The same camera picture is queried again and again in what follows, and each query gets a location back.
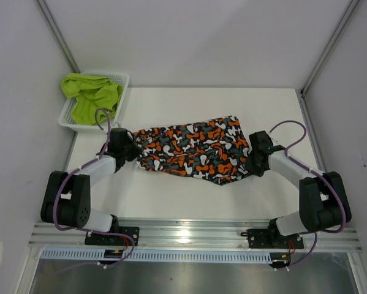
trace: white plastic laundry basket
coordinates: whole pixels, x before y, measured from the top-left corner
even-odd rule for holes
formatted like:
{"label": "white plastic laundry basket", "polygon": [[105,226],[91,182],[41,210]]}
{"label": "white plastic laundry basket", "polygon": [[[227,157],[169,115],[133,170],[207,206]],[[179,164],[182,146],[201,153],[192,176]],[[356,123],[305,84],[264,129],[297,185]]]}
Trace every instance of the white plastic laundry basket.
{"label": "white plastic laundry basket", "polygon": [[[116,123],[119,117],[119,114],[122,110],[122,105],[124,102],[124,98],[126,95],[127,86],[129,85],[129,75],[121,72],[110,72],[106,70],[89,70],[86,72],[82,72],[83,75],[95,75],[98,77],[107,77],[114,81],[115,83],[121,85],[123,87],[123,93],[119,100],[118,108],[116,109],[116,115],[114,120],[111,120],[111,124]],[[72,109],[76,103],[75,98],[67,99],[65,104],[63,105],[63,109],[58,118],[58,123],[63,127],[70,127],[71,129],[77,132],[101,132],[98,126],[87,126],[83,124],[76,124],[72,119]]]}

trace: lime green cloth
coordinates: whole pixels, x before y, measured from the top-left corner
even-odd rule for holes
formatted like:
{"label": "lime green cloth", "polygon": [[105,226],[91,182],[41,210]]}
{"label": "lime green cloth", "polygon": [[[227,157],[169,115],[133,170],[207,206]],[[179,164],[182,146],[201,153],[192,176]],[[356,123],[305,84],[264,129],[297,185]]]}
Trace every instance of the lime green cloth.
{"label": "lime green cloth", "polygon": [[[61,89],[68,99],[74,97],[77,100],[72,110],[74,122],[87,125],[96,123],[95,112],[100,107],[105,108],[110,118],[113,118],[123,92],[123,87],[109,78],[79,73],[70,73],[64,77]],[[99,111],[97,119],[101,123],[107,118]]]}

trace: white table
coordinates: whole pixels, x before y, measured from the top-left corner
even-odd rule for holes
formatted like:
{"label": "white table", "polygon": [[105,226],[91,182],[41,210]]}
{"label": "white table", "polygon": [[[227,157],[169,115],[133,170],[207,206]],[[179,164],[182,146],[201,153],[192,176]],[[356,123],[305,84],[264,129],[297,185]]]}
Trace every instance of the white table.
{"label": "white table", "polygon": [[[246,139],[286,119],[303,122],[293,89],[132,88],[128,89],[119,123],[131,131],[194,123],[236,115]],[[300,138],[294,124],[281,126],[274,138],[287,146]],[[105,135],[79,133],[69,169],[94,158]],[[306,138],[292,154],[316,167]],[[298,190],[268,171],[218,186],[211,182],[149,172],[126,165],[92,188],[92,207],[118,217],[157,219],[272,219],[298,210]]]}

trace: purple cable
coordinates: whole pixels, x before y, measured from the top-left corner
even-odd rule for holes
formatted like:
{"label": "purple cable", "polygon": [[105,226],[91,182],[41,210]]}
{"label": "purple cable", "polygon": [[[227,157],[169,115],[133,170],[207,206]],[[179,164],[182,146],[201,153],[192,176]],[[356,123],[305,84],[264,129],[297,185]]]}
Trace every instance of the purple cable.
{"label": "purple cable", "polygon": [[[341,203],[341,200],[340,200],[340,197],[337,195],[337,192],[334,190],[334,188],[330,185],[330,183],[322,176],[320,175],[318,172],[314,171],[314,170],[311,170],[308,166],[302,164],[300,161],[294,159],[293,157],[289,156],[288,155],[288,150],[295,146],[296,144],[299,144],[300,142],[303,141],[303,139],[306,137],[307,135],[307,129],[305,127],[304,124],[302,124],[301,122],[298,122],[298,121],[294,121],[294,120],[287,120],[287,121],[282,121],[282,122],[279,122],[277,125],[275,125],[274,127],[271,128],[271,130],[269,131],[269,133],[272,133],[272,131],[274,131],[277,127],[279,127],[280,125],[282,124],[286,124],[286,123],[294,123],[294,124],[298,124],[299,126],[302,127],[303,129],[303,135],[301,136],[301,138],[295,142],[293,142],[292,144],[290,144],[286,149],[285,149],[285,154],[287,156],[287,158],[289,160],[291,160],[293,163],[297,164],[299,167],[303,168],[304,170],[306,170],[307,172],[309,173],[312,173],[314,176],[318,177],[321,181],[323,181],[323,183],[328,187],[329,191],[331,192],[331,194],[334,196],[334,198],[336,199],[336,202],[338,204],[338,206],[340,207],[340,210],[341,210],[341,216],[342,216],[342,221],[341,221],[341,225],[340,225],[340,228],[338,228],[337,230],[323,230],[324,232],[327,232],[327,233],[339,233],[341,232],[344,227],[346,226],[346,213],[345,213],[345,209]],[[315,234],[315,239],[314,239],[314,243],[312,244],[312,247],[310,249],[310,251],[301,259],[299,260],[298,262],[295,262],[293,263],[292,265],[290,265],[289,267],[291,266],[295,266],[299,263],[301,263],[303,260],[305,260],[313,251],[314,251],[314,248],[315,246],[317,245],[317,240],[318,240],[318,236],[317,236],[317,233],[314,233]]]}
{"label": "purple cable", "polygon": [[[97,114],[99,111],[102,111],[104,112],[104,114],[106,115],[107,117],[107,139],[103,145],[103,148],[102,148],[102,151],[100,152],[100,155],[98,158],[95,158],[91,161],[88,161],[87,163],[83,164],[80,168],[76,168],[75,170],[73,170],[72,172],[70,172],[66,178],[63,180],[61,186],[59,187],[58,189],[58,192],[56,193],[56,197],[55,197],[55,201],[54,201],[54,207],[53,207],[53,222],[54,222],[54,225],[56,227],[57,230],[59,231],[67,231],[67,230],[72,230],[74,229],[73,227],[66,227],[66,228],[63,228],[61,227],[59,224],[58,224],[58,218],[57,218],[57,212],[58,212],[58,203],[59,203],[59,199],[61,198],[61,194],[62,194],[62,191],[63,189],[65,188],[65,185],[67,184],[68,180],[76,173],[78,173],[80,170],[82,170],[83,168],[86,168],[88,167],[89,165],[97,162],[99,159],[101,159],[104,155],[104,153],[106,152],[107,150],[107,146],[108,146],[108,143],[110,141],[110,135],[111,135],[111,124],[110,124],[110,120],[109,120],[109,116],[108,116],[108,113],[107,111],[104,109],[104,108],[98,108],[95,112],[95,121],[96,121],[96,124],[99,126],[99,128],[101,130],[104,130],[103,127],[99,124],[98,120],[97,120]],[[85,231],[85,232],[90,232],[90,230],[84,230],[84,229],[78,229],[78,230],[81,230],[81,231]],[[119,237],[124,237],[124,238],[127,238],[130,240],[131,244],[132,244],[132,248],[130,250],[130,252],[124,257],[124,258],[121,258],[120,260],[118,260],[117,262],[115,263],[112,263],[111,265],[105,265],[106,268],[111,268],[111,267],[114,267],[116,265],[119,265],[121,262],[123,262],[125,259],[129,258],[130,255],[133,253],[133,250],[134,250],[134,247],[135,247],[135,242],[133,240],[132,237],[130,237],[129,235],[125,235],[125,234],[120,234],[120,233],[109,233],[109,232],[100,232],[100,231],[93,231],[94,233],[97,233],[97,234],[101,234],[101,235],[107,235],[107,236],[119,236]],[[76,267],[79,267],[79,266],[83,266],[83,265],[94,265],[95,263],[94,262],[83,262],[83,263],[79,263],[77,265],[73,265],[73,266],[69,266],[67,268],[64,268],[64,269],[61,269],[59,271],[56,271],[54,273],[61,273],[63,271],[67,271],[67,270],[71,270],[72,268],[76,268]]]}

